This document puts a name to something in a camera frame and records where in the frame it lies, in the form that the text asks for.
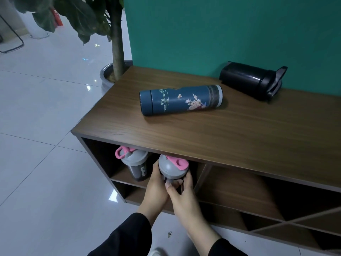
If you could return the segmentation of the person's right hand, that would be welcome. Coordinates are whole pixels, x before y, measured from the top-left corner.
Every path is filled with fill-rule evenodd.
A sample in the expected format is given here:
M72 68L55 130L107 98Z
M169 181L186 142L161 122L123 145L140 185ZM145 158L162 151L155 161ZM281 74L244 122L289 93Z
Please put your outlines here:
M193 178L188 171L183 179L183 191L179 197L170 197L175 215L185 228L195 221L204 221L202 211L194 193Z

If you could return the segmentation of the person's left hand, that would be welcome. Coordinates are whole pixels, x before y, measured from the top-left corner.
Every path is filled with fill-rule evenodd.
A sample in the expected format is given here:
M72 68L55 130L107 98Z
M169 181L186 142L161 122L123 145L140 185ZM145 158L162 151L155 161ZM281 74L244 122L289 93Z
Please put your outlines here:
M141 205L144 211L148 212L150 215L159 214L163 210L167 201L168 193L166 191L162 175L159 181L152 181L151 175Z

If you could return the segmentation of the grey shaker bottle pink cap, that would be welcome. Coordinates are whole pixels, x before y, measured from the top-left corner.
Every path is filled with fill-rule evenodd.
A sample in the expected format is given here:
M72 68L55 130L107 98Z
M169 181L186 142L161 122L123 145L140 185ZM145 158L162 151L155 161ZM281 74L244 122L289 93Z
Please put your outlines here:
M182 180L189 170L189 161L173 156L160 155L159 170L164 180L174 184L178 180Z

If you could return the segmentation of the person's left forearm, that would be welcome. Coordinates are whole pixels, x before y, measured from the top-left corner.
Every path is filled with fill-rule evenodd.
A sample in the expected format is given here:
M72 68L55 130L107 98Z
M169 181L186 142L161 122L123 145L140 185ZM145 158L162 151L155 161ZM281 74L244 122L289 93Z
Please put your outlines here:
M160 213L160 207L142 203L87 256L166 256L161 249L151 250L151 228Z

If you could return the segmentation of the person's right forearm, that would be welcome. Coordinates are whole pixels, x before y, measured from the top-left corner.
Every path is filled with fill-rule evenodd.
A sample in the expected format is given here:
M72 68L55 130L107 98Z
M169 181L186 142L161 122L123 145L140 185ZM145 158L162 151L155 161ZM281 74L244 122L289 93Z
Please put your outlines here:
M248 256L222 238L204 221L195 221L185 227L200 256Z

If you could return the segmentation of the dark shaker bottle pink cap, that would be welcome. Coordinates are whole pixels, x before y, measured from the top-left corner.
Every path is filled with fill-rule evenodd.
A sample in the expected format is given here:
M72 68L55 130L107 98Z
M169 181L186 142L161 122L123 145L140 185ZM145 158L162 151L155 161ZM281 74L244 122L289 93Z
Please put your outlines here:
M141 182L148 177L147 159L148 151L120 146L115 151L115 156L120 159L129 169L135 181Z

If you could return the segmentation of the blue floral thermos bottle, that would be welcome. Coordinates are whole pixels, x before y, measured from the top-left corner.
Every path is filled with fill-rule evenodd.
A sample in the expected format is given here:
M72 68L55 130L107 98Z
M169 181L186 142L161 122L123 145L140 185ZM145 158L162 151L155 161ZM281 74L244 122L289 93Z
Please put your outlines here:
M222 104L223 91L219 85L143 90L139 101L143 116L211 110Z

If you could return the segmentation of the grey ceramic plant pot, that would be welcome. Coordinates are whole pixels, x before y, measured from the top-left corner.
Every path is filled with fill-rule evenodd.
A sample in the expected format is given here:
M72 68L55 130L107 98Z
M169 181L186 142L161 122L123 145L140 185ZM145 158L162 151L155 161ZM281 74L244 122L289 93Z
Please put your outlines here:
M133 66L133 60L125 60L125 65L123 69L123 73L125 73L131 66ZM114 82L110 81L110 75L113 72L113 63L107 64L100 71L100 79L102 81L101 84L101 92L102 96L106 94L106 92L113 87Z

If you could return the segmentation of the brown wooden shelf cabinet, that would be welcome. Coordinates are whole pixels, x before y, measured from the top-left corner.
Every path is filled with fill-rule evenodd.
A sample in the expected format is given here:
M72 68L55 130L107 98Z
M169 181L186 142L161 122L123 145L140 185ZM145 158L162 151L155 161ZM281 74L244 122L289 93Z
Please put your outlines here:
M221 85L213 110L143 116L139 91L220 85L217 78L130 67L75 125L125 203L139 205L120 146L187 159L209 223L341 256L341 97L282 89L268 104Z

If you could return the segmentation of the black shaker bottle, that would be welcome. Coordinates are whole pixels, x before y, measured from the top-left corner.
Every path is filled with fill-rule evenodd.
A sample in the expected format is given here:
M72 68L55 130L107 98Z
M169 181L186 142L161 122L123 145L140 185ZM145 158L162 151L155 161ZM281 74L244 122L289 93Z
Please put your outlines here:
M287 70L287 66L274 71L229 61L221 70L219 80L259 101L269 102L281 89Z

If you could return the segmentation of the green leafy indoor tree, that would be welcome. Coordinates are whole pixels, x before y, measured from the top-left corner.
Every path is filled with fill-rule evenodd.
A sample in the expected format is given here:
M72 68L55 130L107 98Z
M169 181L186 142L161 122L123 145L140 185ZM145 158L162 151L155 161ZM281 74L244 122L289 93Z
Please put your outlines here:
M113 72L107 80L115 83L126 71L122 40L124 0L13 0L20 13L31 12L36 24L55 31L53 11L65 16L79 39L86 44L91 35L106 36L112 43Z

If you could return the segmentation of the red fire extinguisher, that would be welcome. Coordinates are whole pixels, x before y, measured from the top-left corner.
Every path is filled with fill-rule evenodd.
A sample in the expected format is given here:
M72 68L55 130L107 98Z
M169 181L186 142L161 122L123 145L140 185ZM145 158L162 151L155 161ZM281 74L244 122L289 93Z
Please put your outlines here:
M54 20L55 20L55 22L54 22L55 27L57 28L59 26L63 26L61 17L54 7L51 8L51 12L52 12Z

